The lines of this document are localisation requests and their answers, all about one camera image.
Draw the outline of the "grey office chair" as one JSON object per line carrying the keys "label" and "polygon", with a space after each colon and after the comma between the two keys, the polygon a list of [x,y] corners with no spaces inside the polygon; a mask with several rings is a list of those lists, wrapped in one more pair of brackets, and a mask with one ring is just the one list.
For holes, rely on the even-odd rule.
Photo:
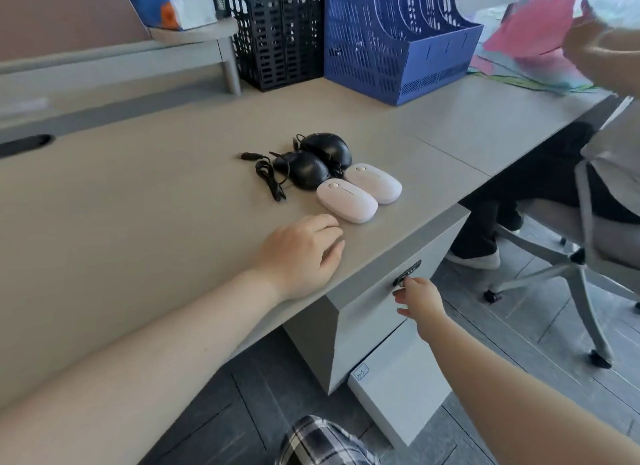
{"label": "grey office chair", "polygon": [[563,252],[497,226],[498,235],[546,261],[550,267],[522,278],[494,283],[484,291],[483,297],[492,304],[501,299],[504,291],[563,278],[594,344],[589,353],[591,364],[610,369],[614,355],[596,318],[588,283],[631,300],[636,309],[640,309],[640,225],[616,223],[593,215],[588,171],[588,161],[581,161],[575,168],[579,207],[542,199],[523,200],[518,204],[525,215],[560,235],[562,244],[573,243],[577,249],[572,253]]}

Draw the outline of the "person's right hand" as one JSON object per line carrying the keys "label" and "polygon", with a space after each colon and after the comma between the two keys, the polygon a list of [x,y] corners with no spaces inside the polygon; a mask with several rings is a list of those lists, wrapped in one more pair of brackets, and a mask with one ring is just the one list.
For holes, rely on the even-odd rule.
{"label": "person's right hand", "polygon": [[400,288],[392,291],[396,304],[415,315],[422,340],[432,343],[450,322],[434,283],[428,279],[406,277]]}

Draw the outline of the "pile of coloured papers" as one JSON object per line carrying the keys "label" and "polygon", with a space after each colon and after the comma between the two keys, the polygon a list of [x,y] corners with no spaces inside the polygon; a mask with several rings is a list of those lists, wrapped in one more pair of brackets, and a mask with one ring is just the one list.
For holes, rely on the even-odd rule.
{"label": "pile of coloured papers", "polygon": [[467,72],[504,84],[559,95],[596,90],[560,49],[541,56],[514,59],[481,48],[472,57]]}

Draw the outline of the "grey desk riser shelf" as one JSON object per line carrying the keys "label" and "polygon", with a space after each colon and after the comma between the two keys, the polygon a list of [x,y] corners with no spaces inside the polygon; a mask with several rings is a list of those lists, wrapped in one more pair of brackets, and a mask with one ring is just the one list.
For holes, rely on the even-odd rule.
{"label": "grey desk riser shelf", "polygon": [[237,73],[234,18],[190,31],[149,29],[151,40],[0,62],[0,104],[148,79],[223,63]]}

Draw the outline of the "black combination drawer lock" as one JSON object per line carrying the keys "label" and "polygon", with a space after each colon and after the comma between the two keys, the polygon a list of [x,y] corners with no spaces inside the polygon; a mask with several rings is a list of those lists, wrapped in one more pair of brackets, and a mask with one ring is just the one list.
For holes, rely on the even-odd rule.
{"label": "black combination drawer lock", "polygon": [[401,284],[403,283],[404,279],[407,276],[412,275],[413,272],[415,272],[416,269],[418,269],[420,267],[420,265],[422,264],[422,260],[419,259],[416,262],[414,262],[410,267],[406,268],[404,271],[402,271],[399,275],[397,275],[397,277],[394,279],[393,283],[392,283],[392,287],[396,288],[401,286]]}

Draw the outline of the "grey drawer cabinet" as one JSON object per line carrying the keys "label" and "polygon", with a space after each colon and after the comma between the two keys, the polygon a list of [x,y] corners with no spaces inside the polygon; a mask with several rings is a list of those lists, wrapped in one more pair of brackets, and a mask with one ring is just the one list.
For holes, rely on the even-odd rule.
{"label": "grey drawer cabinet", "polygon": [[[468,217],[456,204],[284,323],[321,387],[344,381],[396,450],[405,450],[450,394],[413,320],[396,313],[394,279],[430,279]],[[366,363],[360,381],[351,372]]]}

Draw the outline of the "blue plastic file rack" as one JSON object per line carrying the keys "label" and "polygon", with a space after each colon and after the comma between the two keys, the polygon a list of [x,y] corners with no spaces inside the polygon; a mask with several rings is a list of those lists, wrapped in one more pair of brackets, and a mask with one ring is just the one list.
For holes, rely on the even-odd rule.
{"label": "blue plastic file rack", "polygon": [[455,0],[324,0],[324,77],[398,106],[467,74],[483,25]]}

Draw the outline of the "black wired mouse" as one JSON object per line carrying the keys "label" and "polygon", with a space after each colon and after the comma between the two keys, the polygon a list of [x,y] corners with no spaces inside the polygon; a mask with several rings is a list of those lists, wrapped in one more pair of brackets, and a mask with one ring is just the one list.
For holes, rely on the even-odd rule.
{"label": "black wired mouse", "polygon": [[353,162],[352,153],[346,142],[331,132],[318,132],[308,136],[297,134],[296,146],[302,151],[317,156],[336,178],[343,178],[344,171]]}
{"label": "black wired mouse", "polygon": [[294,186],[305,191],[314,191],[332,178],[328,167],[315,154],[307,151],[286,153],[270,152],[275,171],[284,175]]}

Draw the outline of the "pink paper sheet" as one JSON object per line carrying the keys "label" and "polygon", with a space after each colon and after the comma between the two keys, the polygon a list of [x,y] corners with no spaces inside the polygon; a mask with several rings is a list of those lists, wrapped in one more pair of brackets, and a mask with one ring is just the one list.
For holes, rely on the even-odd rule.
{"label": "pink paper sheet", "polygon": [[487,52],[527,59],[560,48],[573,22],[575,0],[529,0],[484,41]]}

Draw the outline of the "person's plaid trousers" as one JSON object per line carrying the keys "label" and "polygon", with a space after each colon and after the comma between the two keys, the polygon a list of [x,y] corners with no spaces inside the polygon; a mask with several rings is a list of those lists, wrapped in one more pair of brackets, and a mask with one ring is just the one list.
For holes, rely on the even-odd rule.
{"label": "person's plaid trousers", "polygon": [[381,465],[381,461],[338,424],[306,415],[284,436],[274,465]]}

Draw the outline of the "person's left hand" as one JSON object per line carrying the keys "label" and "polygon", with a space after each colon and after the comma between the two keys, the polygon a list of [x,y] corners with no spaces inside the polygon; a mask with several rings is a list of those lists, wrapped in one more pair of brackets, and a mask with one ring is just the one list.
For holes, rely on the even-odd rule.
{"label": "person's left hand", "polygon": [[321,261],[342,236],[338,220],[330,214],[306,216],[277,228],[257,254],[255,281],[278,304],[324,288],[330,279],[322,277]]}

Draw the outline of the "black mesh file rack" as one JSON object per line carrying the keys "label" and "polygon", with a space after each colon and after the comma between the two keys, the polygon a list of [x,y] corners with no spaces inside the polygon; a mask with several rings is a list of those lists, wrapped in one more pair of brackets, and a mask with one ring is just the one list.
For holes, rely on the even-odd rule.
{"label": "black mesh file rack", "polygon": [[225,0],[239,76],[262,92],[324,76],[324,0]]}

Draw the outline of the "blue orange tissue box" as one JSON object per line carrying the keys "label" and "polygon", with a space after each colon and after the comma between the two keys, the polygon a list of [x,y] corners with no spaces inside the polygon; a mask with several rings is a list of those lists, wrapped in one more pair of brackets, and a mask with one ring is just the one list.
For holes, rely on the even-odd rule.
{"label": "blue orange tissue box", "polygon": [[215,24],[214,0],[129,0],[144,26],[188,31]]}

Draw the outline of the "white wireless mouse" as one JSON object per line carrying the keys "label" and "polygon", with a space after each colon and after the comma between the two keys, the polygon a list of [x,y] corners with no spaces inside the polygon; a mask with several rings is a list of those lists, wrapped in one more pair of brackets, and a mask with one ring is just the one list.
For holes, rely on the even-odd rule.
{"label": "white wireless mouse", "polygon": [[378,202],[372,195],[341,178],[324,181],[316,195],[326,209],[350,223],[366,223],[378,211]]}
{"label": "white wireless mouse", "polygon": [[381,205],[396,202],[403,191],[402,184],[396,178],[367,163],[356,163],[347,168],[344,179],[363,189]]}

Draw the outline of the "person's right forearm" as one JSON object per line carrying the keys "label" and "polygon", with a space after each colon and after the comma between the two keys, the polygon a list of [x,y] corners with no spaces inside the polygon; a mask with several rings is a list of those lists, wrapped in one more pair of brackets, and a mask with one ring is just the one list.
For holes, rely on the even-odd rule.
{"label": "person's right forearm", "polygon": [[415,321],[499,465],[640,465],[640,445],[508,363],[447,315]]}

